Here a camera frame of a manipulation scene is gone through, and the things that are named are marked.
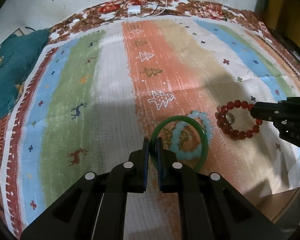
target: bed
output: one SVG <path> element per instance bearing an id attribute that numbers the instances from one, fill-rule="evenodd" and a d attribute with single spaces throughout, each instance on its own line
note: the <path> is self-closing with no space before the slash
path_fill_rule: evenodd
<path id="1" fill-rule="evenodd" d="M 0 119 L 0 217 L 17 239 L 84 173 L 109 172 L 173 115 L 196 114 L 208 135 L 200 173 L 220 173 L 254 205 L 300 187 L 300 149 L 270 122 L 233 140 L 215 118 L 229 101 L 300 96 L 300 64 L 263 22 L 202 0 L 161 0 L 156 17 L 146 15 L 158 0 L 128 0 L 117 14 L 125 1 L 53 26 L 23 93 Z M 142 14 L 128 17 L 131 5 Z M 234 129 L 255 125 L 247 110 L 233 114 Z M 189 127 L 176 135 L 177 125 L 162 130 L 164 147 L 194 167 L 199 137 Z M 159 193 L 152 164 L 147 192 L 128 195 L 124 238 L 181 239 L 177 195 Z"/>

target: red border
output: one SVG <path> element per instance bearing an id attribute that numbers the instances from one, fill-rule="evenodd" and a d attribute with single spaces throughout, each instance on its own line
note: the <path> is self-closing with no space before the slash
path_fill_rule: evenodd
<path id="1" fill-rule="evenodd" d="M 30 102 L 32 101 L 32 97 L 34 91 L 37 87 L 39 80 L 44 73 L 46 66 L 52 59 L 54 53 L 58 50 L 59 47 L 51 49 L 47 52 L 44 60 L 40 64 L 36 74 L 32 78 L 29 83 L 23 101 L 21 102 L 15 122 L 14 127 L 12 129 L 12 136 L 10 140 L 10 153 L 8 156 L 8 164 L 7 164 L 7 180 L 6 180 L 6 196 L 7 203 L 9 208 L 9 213 L 11 215 L 11 223 L 14 229 L 15 236 L 19 239 L 23 230 L 23 224 L 20 216 L 20 208 L 19 208 L 19 198 L 18 198 L 18 188 L 17 188 L 17 179 L 18 179 L 18 145 L 21 138 L 22 125 L 26 116 L 26 111 L 29 108 Z"/>

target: white cable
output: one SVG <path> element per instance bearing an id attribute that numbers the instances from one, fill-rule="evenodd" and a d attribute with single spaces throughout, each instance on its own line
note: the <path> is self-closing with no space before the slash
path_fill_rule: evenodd
<path id="1" fill-rule="evenodd" d="M 165 8 L 161 12 L 159 12 L 156 15 L 153 15 L 153 16 L 158 16 L 159 14 L 162 14 L 166 10 L 167 6 L 168 6 L 168 0 L 166 0 L 166 6 L 165 6 Z"/>
<path id="2" fill-rule="evenodd" d="M 158 16 L 159 14 L 162 14 L 162 13 L 166 10 L 167 6 L 168 6 L 168 0 L 166 0 L 166 6 L 165 6 L 165 8 L 164 8 L 161 12 L 159 12 L 159 13 L 157 13 L 157 14 L 155 14 L 155 15 L 152 15 L 152 16 Z M 139 17 L 139 18 L 144 18 L 144 17 L 149 16 L 150 14 L 145 15 L 145 16 L 139 16 L 139 15 L 136 14 L 136 16 Z"/>

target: light blue beaded bracelet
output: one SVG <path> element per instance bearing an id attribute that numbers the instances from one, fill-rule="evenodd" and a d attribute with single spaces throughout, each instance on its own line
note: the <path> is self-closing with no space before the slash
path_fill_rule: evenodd
<path id="1" fill-rule="evenodd" d="M 207 117 L 207 113 L 194 110 L 192 111 L 191 114 L 188 114 L 188 117 L 191 117 L 192 119 L 199 118 L 201 120 L 202 125 L 205 126 L 204 132 L 207 135 L 208 144 L 209 144 L 213 137 L 212 134 L 213 127 L 210 124 L 211 121 Z M 180 135 L 182 130 L 187 125 L 188 124 L 186 122 L 178 122 L 176 124 L 176 128 L 172 131 L 170 151 L 174 152 L 179 160 L 183 160 L 183 159 L 192 160 L 192 159 L 200 158 L 201 155 L 201 150 L 202 150 L 201 143 L 199 143 L 198 147 L 193 152 L 191 151 L 184 152 L 183 150 L 179 149 Z"/>

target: light blue bead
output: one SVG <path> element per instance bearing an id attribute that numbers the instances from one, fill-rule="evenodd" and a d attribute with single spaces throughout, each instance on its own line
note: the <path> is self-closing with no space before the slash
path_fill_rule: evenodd
<path id="1" fill-rule="evenodd" d="M 188 123 L 187 123 L 187 122 L 183 122 L 183 121 L 181 121 L 180 123 L 182 124 L 182 126 L 187 126 L 187 125 L 188 125 Z"/>
<path id="2" fill-rule="evenodd" d="M 170 151 L 177 153 L 177 151 L 179 150 L 179 145 L 178 144 L 172 144 L 170 146 Z"/>
<path id="3" fill-rule="evenodd" d="M 180 151 L 180 150 L 177 151 L 176 156 L 177 156 L 177 159 L 179 159 L 179 160 L 183 160 L 183 159 L 184 159 L 184 157 L 183 157 L 183 152 Z"/>
<path id="4" fill-rule="evenodd" d="M 201 113 L 199 114 L 199 118 L 200 118 L 201 120 L 204 120 L 206 116 L 207 116 L 207 113 L 206 113 L 206 112 L 201 112 Z"/>
<path id="5" fill-rule="evenodd" d="M 185 152 L 185 159 L 186 160 L 191 160 L 192 159 L 192 152 L 190 152 L 190 151 Z"/>
<path id="6" fill-rule="evenodd" d="M 179 136 L 181 135 L 181 130 L 179 130 L 179 129 L 174 129 L 174 130 L 172 131 L 172 135 L 173 135 L 173 136 L 179 137 Z"/>
<path id="7" fill-rule="evenodd" d="M 172 144 L 178 144 L 180 142 L 180 138 L 179 137 L 172 137 L 171 138 L 171 143 Z"/>
<path id="8" fill-rule="evenodd" d="M 191 115 L 192 115 L 192 118 L 200 117 L 200 113 L 197 110 L 192 111 Z"/>
<path id="9" fill-rule="evenodd" d="M 176 129 L 182 131 L 184 128 L 185 128 L 185 126 L 184 126 L 181 122 L 178 122 L 178 123 L 176 124 Z"/>
<path id="10" fill-rule="evenodd" d="M 206 125 L 206 131 L 209 131 L 209 130 L 212 130 L 212 129 L 213 129 L 213 127 L 210 124 Z"/>

